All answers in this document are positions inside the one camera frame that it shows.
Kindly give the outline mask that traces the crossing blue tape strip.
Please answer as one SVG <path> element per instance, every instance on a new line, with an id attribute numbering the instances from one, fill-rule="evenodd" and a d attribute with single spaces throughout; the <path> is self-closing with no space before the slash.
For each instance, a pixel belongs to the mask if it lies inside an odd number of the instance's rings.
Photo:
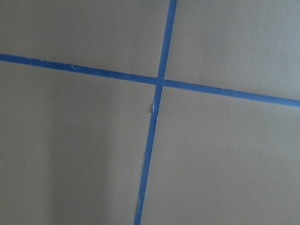
<path id="1" fill-rule="evenodd" d="M 40 59 L 21 57 L 21 56 L 15 56 L 10 54 L 3 54 L 3 53 L 0 55 L 0 60 L 11 62 L 11 63 L 29 65 L 29 66 L 50 68 L 50 69 L 56 69 L 56 70 L 74 72 L 74 73 L 81 73 L 87 75 L 133 81 L 138 83 L 145 83 L 145 84 L 155 85 L 157 82 L 156 78 L 149 77 L 149 76 L 134 75 L 134 74 L 116 72 L 111 70 L 72 65 L 72 64 L 60 63 L 60 62 L 54 62 L 48 60 L 40 60 Z M 285 106 L 291 106 L 297 108 L 299 108 L 300 106 L 300 101 L 296 99 L 274 97 L 274 96 L 268 96 L 268 95 L 262 95 L 262 94 L 256 94 L 256 93 L 250 93 L 250 92 L 244 92 L 238 90 L 222 89 L 218 87 L 187 83 L 187 82 L 179 82 L 174 80 L 165 80 L 164 86 L 170 88 L 176 88 L 176 89 L 197 91 L 197 92 L 203 92 L 203 93 L 209 93 L 209 94 L 215 94 L 215 95 L 221 95 L 221 96 L 233 97 L 233 98 L 242 98 L 246 100 L 253 100 L 253 101 L 259 101 L 259 102 L 265 102 L 265 103 L 271 103 L 277 105 L 285 105 Z"/>

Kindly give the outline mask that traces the long blue tape strip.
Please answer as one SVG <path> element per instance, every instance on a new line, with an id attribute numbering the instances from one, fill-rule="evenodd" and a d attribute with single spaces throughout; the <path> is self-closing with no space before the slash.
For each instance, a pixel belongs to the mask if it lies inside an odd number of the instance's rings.
<path id="1" fill-rule="evenodd" d="M 137 201 L 137 207 L 136 207 L 133 225 L 139 225 L 142 219 L 143 205 L 144 205 L 144 199 L 146 195 L 146 187 L 147 187 L 150 162 L 151 162 L 151 155 L 152 155 L 153 144 L 155 140 L 157 120 L 158 120 L 158 114 L 160 109 L 160 101 L 161 101 L 161 96 L 162 96 L 162 91 L 163 91 L 163 86 L 165 81 L 165 72 L 166 72 L 170 43 L 172 38 L 176 7 L 177 7 L 176 0 L 169 1 L 169 7 L 168 7 L 168 13 L 167 13 L 167 19 L 165 25 L 165 33 L 164 33 L 164 39 L 163 39 L 163 44 L 161 49 L 161 55 L 160 55 L 158 73 L 157 73 L 157 81 L 155 85 L 155 92 L 152 101 L 152 113 L 150 117 L 147 142 L 146 142 L 145 153 L 143 158 L 142 172 L 140 177 L 140 186 L 139 186 L 139 192 L 137 197 L 138 201 Z"/>

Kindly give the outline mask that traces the brown paper table cover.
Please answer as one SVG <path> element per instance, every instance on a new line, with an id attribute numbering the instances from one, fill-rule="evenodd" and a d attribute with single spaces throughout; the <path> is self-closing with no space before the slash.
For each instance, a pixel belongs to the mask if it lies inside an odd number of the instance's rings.
<path id="1" fill-rule="evenodd" d="M 170 0 L 3 0 L 0 54 L 157 78 Z M 177 0 L 165 80 L 300 100 L 297 0 Z M 133 225 L 155 85 L 0 60 L 0 222 Z M 300 107 L 163 86 L 140 225 L 297 225 Z"/>

